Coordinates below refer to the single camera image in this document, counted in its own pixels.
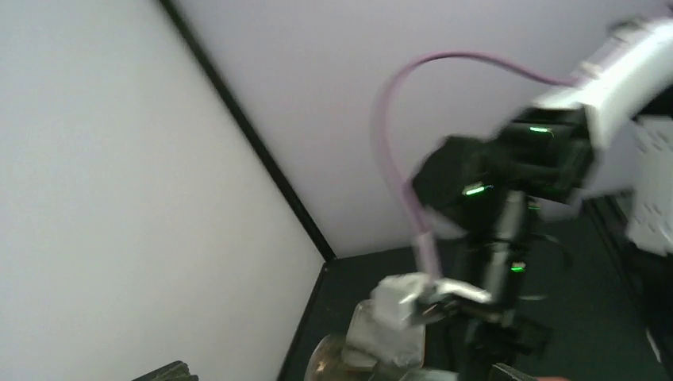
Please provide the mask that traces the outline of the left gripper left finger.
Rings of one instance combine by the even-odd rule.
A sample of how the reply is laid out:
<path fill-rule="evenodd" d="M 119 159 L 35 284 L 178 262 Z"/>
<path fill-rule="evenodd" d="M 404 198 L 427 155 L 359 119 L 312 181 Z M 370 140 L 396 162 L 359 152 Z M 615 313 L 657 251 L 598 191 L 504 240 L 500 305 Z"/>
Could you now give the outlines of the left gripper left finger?
<path fill-rule="evenodd" d="M 133 381 L 199 381 L 199 376 L 190 372 L 187 363 L 176 360 Z"/>

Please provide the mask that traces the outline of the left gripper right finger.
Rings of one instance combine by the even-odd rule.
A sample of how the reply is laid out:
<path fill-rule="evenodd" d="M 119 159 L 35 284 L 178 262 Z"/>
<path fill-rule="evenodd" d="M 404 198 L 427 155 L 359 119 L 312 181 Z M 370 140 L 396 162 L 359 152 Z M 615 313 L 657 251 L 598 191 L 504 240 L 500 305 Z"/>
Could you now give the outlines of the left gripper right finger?
<path fill-rule="evenodd" d="M 489 381 L 536 381 L 536 378 L 503 363 L 494 364 Z"/>

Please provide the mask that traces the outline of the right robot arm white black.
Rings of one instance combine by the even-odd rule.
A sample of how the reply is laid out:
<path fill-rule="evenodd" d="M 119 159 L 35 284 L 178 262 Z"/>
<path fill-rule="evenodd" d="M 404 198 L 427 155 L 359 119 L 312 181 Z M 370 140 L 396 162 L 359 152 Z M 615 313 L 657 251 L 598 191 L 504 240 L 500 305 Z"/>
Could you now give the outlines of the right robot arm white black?
<path fill-rule="evenodd" d="M 465 230 L 468 278 L 498 310 L 512 310 L 520 291 L 537 199 L 567 202 L 630 122 L 640 164 L 626 240 L 640 272 L 672 277 L 672 19 L 625 21 L 605 50 L 494 137 L 448 137 L 412 179 L 422 207 Z"/>

